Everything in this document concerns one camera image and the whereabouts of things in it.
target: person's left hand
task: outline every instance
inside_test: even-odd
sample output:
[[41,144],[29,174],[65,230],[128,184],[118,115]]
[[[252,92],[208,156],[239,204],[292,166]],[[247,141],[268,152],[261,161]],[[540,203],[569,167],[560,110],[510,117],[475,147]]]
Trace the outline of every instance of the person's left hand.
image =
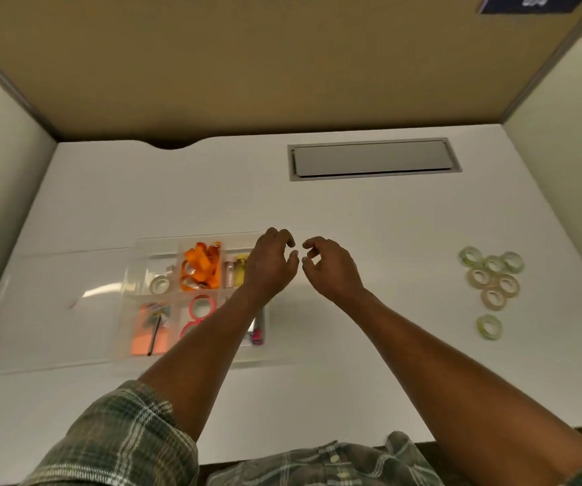
[[254,246],[246,261],[244,289],[250,290],[264,304],[281,292],[297,274],[300,258],[291,252],[284,258],[284,246],[295,247],[291,233],[283,228],[269,228]]

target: plaid shirt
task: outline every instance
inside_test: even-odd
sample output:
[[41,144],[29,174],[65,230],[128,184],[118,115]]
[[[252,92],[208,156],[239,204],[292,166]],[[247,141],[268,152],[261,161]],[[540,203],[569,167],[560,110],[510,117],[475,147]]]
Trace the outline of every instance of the plaid shirt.
[[[23,486],[195,486],[196,443],[174,425],[172,405],[129,381],[94,402],[44,457]],[[243,462],[216,472],[208,486],[440,486],[404,433],[384,450],[331,442],[316,449]],[[582,486],[582,472],[568,485]]]

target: white desk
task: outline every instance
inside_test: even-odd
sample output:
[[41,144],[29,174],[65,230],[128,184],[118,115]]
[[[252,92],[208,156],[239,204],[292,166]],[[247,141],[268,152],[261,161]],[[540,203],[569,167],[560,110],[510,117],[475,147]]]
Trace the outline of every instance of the white desk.
[[[462,173],[289,181],[289,144],[428,137],[449,138]],[[1,281],[0,363],[58,366],[82,356],[77,348],[103,359],[118,294],[69,301],[121,282],[135,239],[270,225],[300,242],[340,241],[389,306],[582,425],[582,261],[498,125],[212,138],[173,151],[60,144]],[[498,342],[475,331],[486,309],[456,259],[465,245],[527,262],[522,293],[499,314]],[[66,254],[94,249],[110,250]],[[37,294],[45,304],[28,300]],[[432,438],[373,346],[301,272],[271,303],[271,319],[295,362],[229,372],[199,441],[202,463],[332,439],[376,445],[395,429]],[[140,370],[0,375],[0,484],[19,482],[90,402]]]

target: orange ribbon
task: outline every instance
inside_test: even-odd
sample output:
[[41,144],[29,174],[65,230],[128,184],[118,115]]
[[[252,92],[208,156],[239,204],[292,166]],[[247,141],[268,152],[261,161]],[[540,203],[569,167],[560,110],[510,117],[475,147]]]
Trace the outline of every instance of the orange ribbon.
[[[219,288],[220,252],[221,242],[214,242],[210,247],[203,242],[197,242],[193,248],[188,249],[181,265],[181,290],[191,292],[202,288]],[[190,273],[187,272],[186,265],[191,267]]]

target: clear plastic organizer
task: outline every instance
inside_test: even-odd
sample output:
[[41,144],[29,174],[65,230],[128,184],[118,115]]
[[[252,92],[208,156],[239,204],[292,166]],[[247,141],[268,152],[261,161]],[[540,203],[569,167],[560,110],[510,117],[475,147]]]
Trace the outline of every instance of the clear plastic organizer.
[[[254,248],[259,233],[236,233],[208,236],[148,238],[136,241],[130,251],[129,264],[122,286],[120,320],[114,359],[147,359],[160,356],[203,324],[211,312],[225,303],[237,289],[227,286],[226,263],[246,257]],[[211,246],[220,243],[216,277],[218,287],[199,286],[182,289],[182,277],[190,280],[185,252],[198,243]],[[238,269],[232,274],[238,283]],[[266,359],[270,338],[268,308],[264,307],[253,320],[235,363]]]

